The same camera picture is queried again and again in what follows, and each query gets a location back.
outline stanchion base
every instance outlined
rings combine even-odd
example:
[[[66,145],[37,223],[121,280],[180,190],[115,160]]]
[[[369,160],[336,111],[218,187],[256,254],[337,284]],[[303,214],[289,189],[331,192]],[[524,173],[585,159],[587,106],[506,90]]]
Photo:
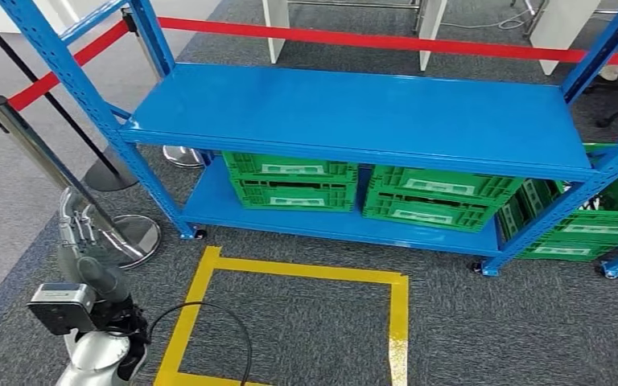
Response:
[[[126,167],[126,164],[115,155],[112,149],[106,149],[103,154],[105,154],[107,159],[115,166],[119,174],[114,174],[99,159],[91,166],[91,169],[89,169],[84,176],[84,182],[90,188],[94,191],[120,191],[138,182],[129,168]]]
[[[197,151],[183,146],[163,146],[162,154],[167,161],[186,169],[199,169],[204,162]]]
[[[122,255],[122,260],[117,266],[121,269],[129,269],[146,262],[158,249],[162,240],[162,231],[156,222],[145,216],[123,215],[113,218],[115,226],[122,232],[122,235],[129,243],[139,251],[142,251],[140,259],[129,261],[129,257],[122,251],[110,247],[113,252],[117,251]]]

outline white table leg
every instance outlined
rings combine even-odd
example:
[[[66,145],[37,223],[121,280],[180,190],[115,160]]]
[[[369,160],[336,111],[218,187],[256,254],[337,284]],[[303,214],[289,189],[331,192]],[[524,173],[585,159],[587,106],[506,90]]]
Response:
[[[599,3],[600,0],[550,0],[529,40],[534,47],[570,48]],[[553,73],[558,65],[557,60],[539,60],[539,63],[546,75]]]
[[[420,31],[418,32],[420,39],[434,39],[437,37],[437,30],[439,29],[439,24],[442,23],[442,16],[444,16],[446,8],[447,0],[427,0],[425,16],[422,19]],[[430,52],[420,51],[420,71],[425,71],[428,60],[430,60]]]
[[[290,27],[287,0],[262,0],[262,5],[264,6],[264,19],[267,27]],[[278,61],[278,56],[281,55],[285,42],[285,39],[269,38],[269,54],[272,64],[276,64]]]

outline chrome stanchion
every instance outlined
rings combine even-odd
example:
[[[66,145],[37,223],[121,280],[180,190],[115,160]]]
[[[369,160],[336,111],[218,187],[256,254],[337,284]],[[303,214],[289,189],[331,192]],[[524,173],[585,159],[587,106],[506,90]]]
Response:
[[[15,50],[8,44],[8,42],[0,35],[0,48],[3,52],[18,66],[20,71],[25,74],[27,79],[32,83],[39,80],[34,72],[25,64],[24,60],[15,52]],[[91,151],[98,157],[93,166],[86,172],[84,181],[86,184],[97,191],[120,191],[127,187],[133,186],[138,180],[131,174],[124,162],[114,155],[114,152],[108,148],[105,152],[98,149],[91,138],[83,131],[83,129],[76,123],[67,110],[60,104],[60,102],[49,92],[43,95],[46,100],[53,106],[54,109],[60,114],[61,117],[72,127],[72,129],[79,135],[82,141],[91,149]]]
[[[159,226],[145,216],[110,218],[4,96],[0,96],[0,129],[9,134],[8,137],[57,187],[66,191],[66,194],[71,187],[81,196],[75,210],[81,213],[82,219],[88,217],[93,227],[104,236],[98,240],[98,244],[106,246],[106,264],[128,269],[143,263],[155,253],[161,240]]]
[[[136,24],[134,23],[133,16],[131,15],[131,9],[122,8],[122,18],[124,19],[124,22],[128,26],[129,32],[133,32],[134,35],[136,36],[138,45],[141,47],[141,51],[143,52],[143,55],[148,60],[148,64],[150,65],[150,69],[153,70],[155,79],[159,81],[160,80],[159,72],[157,68],[155,67],[155,63],[153,63],[153,60],[150,57],[150,53],[148,52],[148,47],[146,47],[146,42],[143,41],[143,38],[141,37],[141,35],[138,34],[138,28],[136,28]],[[200,153],[197,150],[191,149],[189,147],[163,146],[162,154],[164,158],[167,159],[167,161],[171,162],[172,164],[178,167],[183,167],[187,169],[199,169],[201,167],[204,167],[204,160],[202,156],[200,155]]]

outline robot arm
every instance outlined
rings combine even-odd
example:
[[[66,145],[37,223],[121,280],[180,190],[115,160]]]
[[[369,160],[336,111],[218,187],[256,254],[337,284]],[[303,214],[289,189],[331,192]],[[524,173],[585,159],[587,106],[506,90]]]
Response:
[[[88,208],[66,191],[60,202],[58,263],[69,283],[46,283],[28,303],[54,335],[64,335],[70,362],[58,385],[128,385],[146,358],[148,323],[118,269],[87,253],[95,245]]]

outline shelf board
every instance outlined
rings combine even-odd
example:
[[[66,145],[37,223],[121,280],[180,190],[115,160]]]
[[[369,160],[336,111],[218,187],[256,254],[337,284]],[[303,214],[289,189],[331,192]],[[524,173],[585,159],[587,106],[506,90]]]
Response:
[[[177,64],[128,142],[583,181],[595,173],[560,89]]]
[[[205,169],[181,216],[198,224],[482,256],[498,254],[493,220],[481,232],[470,233],[366,219],[358,210],[339,213],[245,209],[231,187],[221,158],[215,158]]]

